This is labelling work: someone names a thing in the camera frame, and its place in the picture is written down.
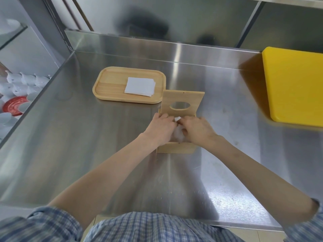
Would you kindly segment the white bowl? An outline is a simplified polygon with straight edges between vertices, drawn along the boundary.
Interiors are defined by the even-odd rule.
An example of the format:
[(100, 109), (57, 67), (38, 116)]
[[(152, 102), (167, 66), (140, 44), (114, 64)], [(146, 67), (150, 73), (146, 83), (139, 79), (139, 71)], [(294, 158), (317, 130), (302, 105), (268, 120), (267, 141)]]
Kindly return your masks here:
[(0, 18), (0, 35), (5, 35), (17, 30), (21, 23), (14, 19)]

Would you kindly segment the person's left forearm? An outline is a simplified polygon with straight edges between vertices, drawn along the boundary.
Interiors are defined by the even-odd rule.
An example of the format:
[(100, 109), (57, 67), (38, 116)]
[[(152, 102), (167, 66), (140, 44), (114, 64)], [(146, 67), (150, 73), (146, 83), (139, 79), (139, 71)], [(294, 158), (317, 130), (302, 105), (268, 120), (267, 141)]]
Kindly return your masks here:
[(108, 205), (134, 168), (158, 147), (146, 133), (102, 162), (55, 197), (48, 206), (72, 215), (83, 228)]

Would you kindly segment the wooden tray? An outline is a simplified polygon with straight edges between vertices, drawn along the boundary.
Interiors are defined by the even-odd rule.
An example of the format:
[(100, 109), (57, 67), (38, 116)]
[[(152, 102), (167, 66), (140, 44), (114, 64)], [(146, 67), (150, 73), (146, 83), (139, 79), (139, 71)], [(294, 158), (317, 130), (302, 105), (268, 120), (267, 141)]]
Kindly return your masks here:
[[(153, 79), (156, 83), (154, 94), (148, 97), (125, 93), (129, 77)], [(110, 66), (101, 70), (92, 88), (92, 92), (100, 100), (158, 104), (162, 101), (163, 90), (165, 89), (166, 76), (160, 71)]]

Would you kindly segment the yellow cutting board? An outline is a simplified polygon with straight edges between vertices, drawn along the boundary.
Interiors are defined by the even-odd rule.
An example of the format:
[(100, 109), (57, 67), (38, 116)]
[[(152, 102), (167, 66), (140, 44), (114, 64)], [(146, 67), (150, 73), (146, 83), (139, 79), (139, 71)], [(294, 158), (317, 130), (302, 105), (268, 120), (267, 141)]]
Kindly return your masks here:
[(271, 119), (323, 127), (323, 53), (267, 47), (261, 54)]

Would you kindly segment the red plate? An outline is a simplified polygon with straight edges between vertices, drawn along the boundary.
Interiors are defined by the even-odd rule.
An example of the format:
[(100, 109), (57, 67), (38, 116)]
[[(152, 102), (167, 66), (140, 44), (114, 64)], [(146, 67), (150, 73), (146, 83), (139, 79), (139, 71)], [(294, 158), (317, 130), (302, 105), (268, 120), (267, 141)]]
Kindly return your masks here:
[(12, 116), (21, 116), (23, 113), (19, 111), (19, 106), (25, 102), (28, 102), (26, 96), (17, 96), (9, 99), (2, 106), (2, 111), (4, 113), (10, 113)]

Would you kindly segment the person's right forearm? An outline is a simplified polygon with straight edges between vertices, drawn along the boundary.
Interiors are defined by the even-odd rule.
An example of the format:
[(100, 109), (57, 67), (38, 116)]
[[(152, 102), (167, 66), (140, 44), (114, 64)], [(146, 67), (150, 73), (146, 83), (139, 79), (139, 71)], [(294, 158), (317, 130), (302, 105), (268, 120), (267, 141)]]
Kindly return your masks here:
[(217, 157), (282, 227), (309, 221), (317, 213), (316, 201), (222, 136), (204, 138), (199, 145)]

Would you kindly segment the person's right hand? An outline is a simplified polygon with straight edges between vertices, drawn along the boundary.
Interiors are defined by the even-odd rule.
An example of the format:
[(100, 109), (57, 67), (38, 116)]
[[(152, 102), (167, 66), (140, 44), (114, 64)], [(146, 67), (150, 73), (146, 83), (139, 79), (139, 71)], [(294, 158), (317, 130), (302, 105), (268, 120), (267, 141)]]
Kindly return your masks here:
[(185, 129), (190, 132), (191, 137), (187, 138), (190, 142), (206, 150), (211, 149), (221, 140), (221, 136), (216, 134), (212, 126), (205, 118), (185, 116), (178, 121)]

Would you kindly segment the white tissue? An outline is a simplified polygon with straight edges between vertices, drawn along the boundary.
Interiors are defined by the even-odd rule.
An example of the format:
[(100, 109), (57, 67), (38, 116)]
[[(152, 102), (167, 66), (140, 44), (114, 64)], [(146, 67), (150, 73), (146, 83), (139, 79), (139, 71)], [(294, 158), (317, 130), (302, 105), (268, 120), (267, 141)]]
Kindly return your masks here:
[(183, 129), (184, 126), (179, 124), (178, 121), (181, 119), (181, 117), (175, 117), (175, 122), (177, 123), (177, 127), (174, 129), (172, 135), (171, 135), (171, 142), (178, 142), (178, 143), (183, 143), (183, 142), (188, 142), (187, 138), (183, 134)]

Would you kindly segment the wooden tissue box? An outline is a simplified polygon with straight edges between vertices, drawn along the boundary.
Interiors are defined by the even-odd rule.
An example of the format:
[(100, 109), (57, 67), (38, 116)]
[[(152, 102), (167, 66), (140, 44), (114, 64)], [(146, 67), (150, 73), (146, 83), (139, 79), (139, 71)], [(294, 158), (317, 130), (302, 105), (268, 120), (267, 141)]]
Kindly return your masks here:
[[(159, 113), (174, 117), (194, 116), (204, 97), (205, 92), (163, 90), (163, 99)], [(187, 107), (177, 109), (173, 107), (176, 102), (188, 104)], [(157, 148), (160, 154), (193, 154), (197, 146), (191, 142), (179, 142), (178, 140), (167, 142)]]

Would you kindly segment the stack of white napkins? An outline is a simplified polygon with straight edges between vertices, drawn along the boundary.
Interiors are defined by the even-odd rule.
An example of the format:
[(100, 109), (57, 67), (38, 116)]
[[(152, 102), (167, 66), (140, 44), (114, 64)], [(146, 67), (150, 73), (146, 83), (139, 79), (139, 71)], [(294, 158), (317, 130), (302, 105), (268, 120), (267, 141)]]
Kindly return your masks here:
[(124, 93), (152, 97), (155, 85), (155, 81), (150, 78), (128, 77)]

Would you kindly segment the group of white cups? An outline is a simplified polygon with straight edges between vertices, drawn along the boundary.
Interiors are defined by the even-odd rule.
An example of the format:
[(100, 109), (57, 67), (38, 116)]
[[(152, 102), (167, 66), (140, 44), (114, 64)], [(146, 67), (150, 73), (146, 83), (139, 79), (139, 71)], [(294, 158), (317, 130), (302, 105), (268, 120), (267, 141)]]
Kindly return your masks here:
[(14, 117), (10, 113), (4, 113), (2, 111), (4, 103), (17, 96), (26, 96), (28, 102), (21, 104), (18, 108), (23, 114), (26, 113), (32, 102), (52, 78), (50, 75), (27, 75), (22, 72), (11, 73), (8, 70), (6, 70), (6, 73), (5, 77), (0, 77), (0, 142), (4, 140), (22, 116)]

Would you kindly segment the blue plaid shirt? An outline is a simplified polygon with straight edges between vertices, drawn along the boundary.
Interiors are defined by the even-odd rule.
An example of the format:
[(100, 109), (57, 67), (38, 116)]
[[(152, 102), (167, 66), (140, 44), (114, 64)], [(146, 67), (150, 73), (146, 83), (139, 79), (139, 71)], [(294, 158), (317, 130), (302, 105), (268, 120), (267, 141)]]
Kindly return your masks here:
[[(323, 205), (313, 219), (285, 228), (284, 242), (323, 242)], [(0, 242), (80, 242), (83, 228), (68, 212), (38, 207), (27, 218), (0, 221)], [(130, 212), (102, 220), (84, 242), (245, 242), (230, 230), (162, 213)]]

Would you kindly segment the person's left hand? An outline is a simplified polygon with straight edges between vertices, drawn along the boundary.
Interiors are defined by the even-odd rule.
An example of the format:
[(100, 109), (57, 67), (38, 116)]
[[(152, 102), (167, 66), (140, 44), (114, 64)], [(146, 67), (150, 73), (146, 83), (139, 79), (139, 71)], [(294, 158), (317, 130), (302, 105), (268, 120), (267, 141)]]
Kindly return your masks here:
[(171, 139), (173, 131), (159, 131), (154, 129), (154, 116), (152, 121), (148, 125), (147, 129), (144, 131), (143, 135), (152, 142), (154, 147), (162, 146), (168, 143)]

